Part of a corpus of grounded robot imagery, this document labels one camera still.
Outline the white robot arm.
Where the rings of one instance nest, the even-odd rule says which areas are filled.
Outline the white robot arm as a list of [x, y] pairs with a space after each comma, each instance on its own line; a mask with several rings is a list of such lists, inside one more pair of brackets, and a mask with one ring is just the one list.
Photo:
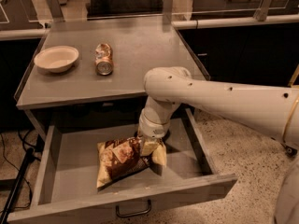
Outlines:
[[139, 118], [138, 134], [145, 140], [166, 135], [170, 118], [182, 104], [230, 119], [299, 148], [299, 90], [198, 80], [184, 67], [158, 67], [144, 76], [148, 95]]

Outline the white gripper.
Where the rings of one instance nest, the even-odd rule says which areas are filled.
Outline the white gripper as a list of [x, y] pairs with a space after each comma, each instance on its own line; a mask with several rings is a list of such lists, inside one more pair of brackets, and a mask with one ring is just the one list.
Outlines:
[[144, 138], [141, 155], [150, 155], [159, 145], [159, 138], [165, 137], [170, 127], [171, 114], [167, 111], [156, 112], [143, 109], [139, 117], [138, 135]]

